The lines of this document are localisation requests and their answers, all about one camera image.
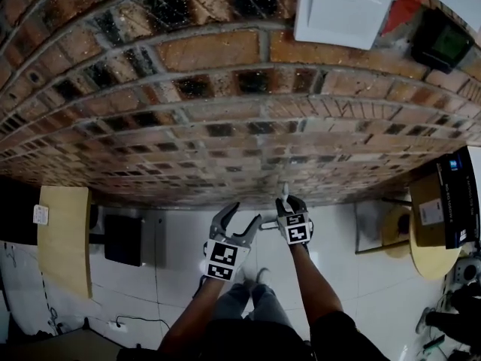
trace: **wall outlet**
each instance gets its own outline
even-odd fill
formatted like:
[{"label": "wall outlet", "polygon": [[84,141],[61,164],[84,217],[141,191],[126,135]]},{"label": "wall outlet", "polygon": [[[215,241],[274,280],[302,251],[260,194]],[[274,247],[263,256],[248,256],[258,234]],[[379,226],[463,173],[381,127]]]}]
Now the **wall outlet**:
[{"label": "wall outlet", "polygon": [[117,323],[117,322],[114,322],[114,321],[110,321],[108,323],[108,326],[112,329],[112,330],[115,330],[117,332],[122,332],[122,333],[127,333],[128,330],[127,330],[127,325],[125,325],[124,323]]}]

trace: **white tiled floor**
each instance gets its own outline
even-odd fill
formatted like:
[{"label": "white tiled floor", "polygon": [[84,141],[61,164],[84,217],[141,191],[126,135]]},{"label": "white tiled floor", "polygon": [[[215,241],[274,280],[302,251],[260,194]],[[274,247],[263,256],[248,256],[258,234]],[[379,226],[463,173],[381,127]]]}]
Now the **white tiled floor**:
[{"label": "white tiled floor", "polygon": [[[108,321],[118,314],[159,319],[172,324],[189,304],[197,289],[204,261],[203,244],[215,212],[142,211],[144,230],[140,268],[111,262],[104,258],[102,246],[90,245],[92,300],[76,297],[45,280],[50,305],[59,315],[58,322],[76,329],[89,317],[94,330],[127,347],[140,343],[157,348],[166,327],[159,322],[120,318],[128,332],[115,332]],[[238,212],[229,232],[242,232],[255,211]],[[263,217],[273,211],[263,211]],[[384,253],[356,256],[355,231],[362,232],[364,247],[376,241],[383,212],[379,205],[335,205],[310,209],[315,232],[310,255],[316,266],[339,295],[346,313],[358,328],[389,358],[415,360],[427,336],[418,337],[414,327],[422,309],[434,306],[441,296],[441,281],[426,281],[416,273],[410,257],[392,259]],[[0,265],[13,316],[27,334],[38,330],[52,332],[50,314],[44,298],[36,247],[9,244],[0,249]],[[14,253],[14,261],[8,253]],[[292,325],[302,338],[309,328],[298,289],[289,249],[276,230],[258,232],[245,269],[254,275],[268,267],[272,287]],[[253,309],[249,302],[246,311]],[[449,352],[456,344],[446,344]],[[434,352],[431,359],[442,359]]]}]

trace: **black shirt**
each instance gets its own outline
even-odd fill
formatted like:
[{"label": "black shirt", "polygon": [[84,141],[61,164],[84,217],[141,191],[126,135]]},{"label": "black shirt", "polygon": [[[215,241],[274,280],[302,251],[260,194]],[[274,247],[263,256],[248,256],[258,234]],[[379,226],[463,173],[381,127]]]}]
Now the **black shirt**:
[{"label": "black shirt", "polygon": [[311,327],[307,346],[290,326],[251,320],[215,320],[206,329],[199,359],[311,360],[312,352],[322,359],[387,360],[343,312],[319,318]]}]

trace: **brick wall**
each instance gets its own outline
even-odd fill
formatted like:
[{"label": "brick wall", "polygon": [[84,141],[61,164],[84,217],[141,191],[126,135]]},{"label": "brick wall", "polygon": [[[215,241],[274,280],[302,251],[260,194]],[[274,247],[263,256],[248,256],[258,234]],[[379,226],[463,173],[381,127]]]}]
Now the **brick wall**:
[{"label": "brick wall", "polygon": [[295,0],[1,4],[0,174],[30,184],[218,207],[272,205],[288,181],[349,202],[481,145],[478,50],[430,71],[399,47],[412,23],[364,52],[294,42]]}]

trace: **green screen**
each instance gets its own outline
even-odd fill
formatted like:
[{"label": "green screen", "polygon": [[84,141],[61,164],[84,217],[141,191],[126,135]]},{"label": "green screen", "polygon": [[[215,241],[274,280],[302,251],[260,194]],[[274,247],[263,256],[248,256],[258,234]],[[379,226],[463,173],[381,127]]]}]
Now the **green screen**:
[{"label": "green screen", "polygon": [[457,31],[453,31],[449,26],[444,27],[436,42],[433,50],[442,53],[450,59],[455,59],[466,44],[466,37]]}]

